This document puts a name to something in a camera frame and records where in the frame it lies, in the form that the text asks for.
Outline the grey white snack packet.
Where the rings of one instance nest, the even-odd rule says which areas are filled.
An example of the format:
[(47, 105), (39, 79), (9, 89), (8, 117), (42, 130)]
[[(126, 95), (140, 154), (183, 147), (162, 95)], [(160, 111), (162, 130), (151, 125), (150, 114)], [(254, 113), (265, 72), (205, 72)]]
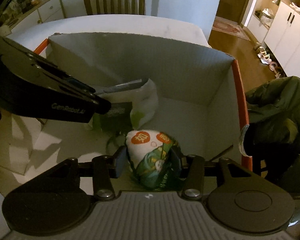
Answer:
[[(156, 113), (159, 105), (157, 87), (151, 79), (142, 79), (142, 87), (109, 94), (97, 95), (108, 100), (111, 104), (132, 102), (130, 119), (133, 129), (138, 129), (149, 122)], [(100, 128), (100, 114), (95, 114), (91, 121), (93, 128)]]

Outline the green white snack bag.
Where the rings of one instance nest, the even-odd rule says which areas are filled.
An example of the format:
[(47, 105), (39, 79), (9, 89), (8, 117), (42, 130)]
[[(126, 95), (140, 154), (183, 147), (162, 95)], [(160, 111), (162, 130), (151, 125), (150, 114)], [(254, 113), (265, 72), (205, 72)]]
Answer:
[(126, 135), (129, 163), (134, 177), (148, 189), (157, 189), (168, 169), (168, 152), (178, 142), (155, 130), (133, 130)]

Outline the red cardboard box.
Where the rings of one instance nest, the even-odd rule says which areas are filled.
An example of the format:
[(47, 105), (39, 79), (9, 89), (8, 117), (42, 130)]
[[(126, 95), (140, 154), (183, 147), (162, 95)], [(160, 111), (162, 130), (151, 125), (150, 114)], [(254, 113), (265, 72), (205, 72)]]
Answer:
[(74, 79), (104, 90), (135, 80), (151, 82), (154, 100), (140, 100), (149, 116), (139, 129), (166, 133), (184, 154), (212, 159), (219, 154), (247, 169), (241, 139), (249, 124), (238, 62), (206, 46), (169, 38), (128, 33), (70, 33), (42, 39), (36, 54)]

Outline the dark snack packet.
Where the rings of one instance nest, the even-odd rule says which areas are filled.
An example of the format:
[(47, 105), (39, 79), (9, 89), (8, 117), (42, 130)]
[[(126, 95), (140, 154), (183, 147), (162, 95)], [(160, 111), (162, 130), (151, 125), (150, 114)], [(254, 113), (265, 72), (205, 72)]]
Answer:
[(105, 115), (99, 115), (101, 130), (111, 135), (127, 134), (133, 129), (131, 111), (132, 102), (113, 103)]

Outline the white drawer sideboard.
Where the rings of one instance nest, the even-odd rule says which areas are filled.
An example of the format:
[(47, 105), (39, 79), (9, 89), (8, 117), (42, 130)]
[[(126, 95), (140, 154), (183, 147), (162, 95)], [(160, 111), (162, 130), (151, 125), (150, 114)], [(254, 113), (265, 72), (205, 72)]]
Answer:
[(0, 35), (5, 37), (12, 33), (25, 31), (42, 23), (65, 18), (62, 0), (43, 0), (28, 12), (21, 14), (12, 25), (3, 24)]

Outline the dark green jacket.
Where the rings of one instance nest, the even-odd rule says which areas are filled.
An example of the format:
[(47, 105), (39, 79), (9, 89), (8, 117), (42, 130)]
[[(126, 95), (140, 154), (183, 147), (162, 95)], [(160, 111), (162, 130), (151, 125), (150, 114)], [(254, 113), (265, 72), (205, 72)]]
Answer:
[(295, 200), (292, 223), (300, 223), (300, 78), (268, 81), (245, 94), (249, 128), (245, 153), (264, 161), (265, 177)]

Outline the patterned floor rug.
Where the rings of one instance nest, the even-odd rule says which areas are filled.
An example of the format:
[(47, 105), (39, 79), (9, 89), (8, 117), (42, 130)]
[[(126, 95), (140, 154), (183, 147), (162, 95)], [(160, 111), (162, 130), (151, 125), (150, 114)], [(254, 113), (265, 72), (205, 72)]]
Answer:
[(247, 41), (250, 40), (249, 36), (245, 33), (240, 25), (238, 25), (236, 22), (232, 22), (221, 17), (215, 17), (212, 30), (242, 38)]

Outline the white tall cabinet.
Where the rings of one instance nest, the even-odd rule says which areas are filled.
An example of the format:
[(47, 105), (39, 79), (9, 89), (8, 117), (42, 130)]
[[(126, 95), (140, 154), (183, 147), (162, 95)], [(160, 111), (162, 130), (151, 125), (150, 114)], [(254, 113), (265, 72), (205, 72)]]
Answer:
[(274, 20), (262, 41), (287, 76), (300, 78), (300, 13), (280, 2)]

